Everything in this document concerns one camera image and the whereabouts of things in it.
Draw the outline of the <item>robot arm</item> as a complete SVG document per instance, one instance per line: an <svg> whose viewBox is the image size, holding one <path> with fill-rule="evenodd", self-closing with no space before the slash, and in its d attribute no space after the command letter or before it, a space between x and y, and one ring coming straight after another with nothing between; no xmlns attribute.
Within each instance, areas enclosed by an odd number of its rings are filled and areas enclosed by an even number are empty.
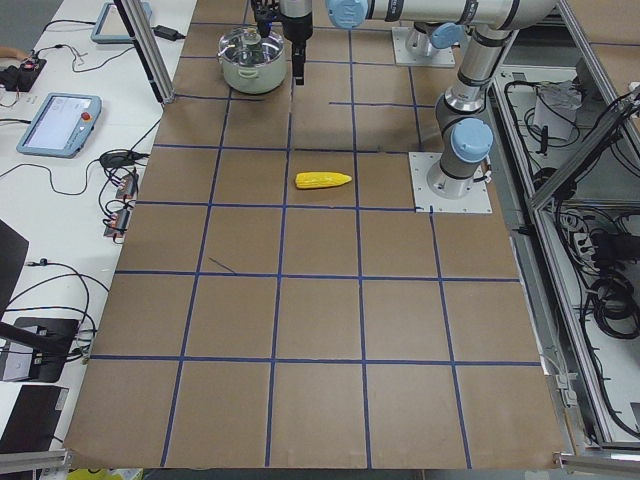
<svg viewBox="0 0 640 480"><path fill-rule="evenodd" d="M374 6L374 1L325 1L331 23L347 30L371 19ZM292 62L303 64L306 61L306 42L313 35L312 2L252 1L251 8L260 36L267 37L272 24L280 22L284 37L291 42ZM441 50L458 42L462 27L453 22L416 21L414 32L419 40L426 41L426 47L419 50L426 53L428 48Z"/></svg>
<svg viewBox="0 0 640 480"><path fill-rule="evenodd" d="M517 32L542 20L555 5L554 1L327 1L325 8L331 23L345 30L371 19L472 30L457 79L436 104L444 152L427 174L435 194L458 199L468 193L493 144L491 129L479 118L486 89Z"/></svg>

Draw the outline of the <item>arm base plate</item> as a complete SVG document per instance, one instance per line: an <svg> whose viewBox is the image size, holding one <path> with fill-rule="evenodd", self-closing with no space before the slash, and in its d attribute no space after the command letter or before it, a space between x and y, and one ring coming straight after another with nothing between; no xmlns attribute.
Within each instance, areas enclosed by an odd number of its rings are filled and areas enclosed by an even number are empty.
<svg viewBox="0 0 640 480"><path fill-rule="evenodd" d="M439 152L410 152L414 209L418 213L492 213L485 172L480 165L470 178L448 177L440 168Z"/></svg>
<svg viewBox="0 0 640 480"><path fill-rule="evenodd" d="M451 47L438 49L430 37L414 27L393 27L393 51L395 64L432 68L453 68L455 58Z"/></svg>

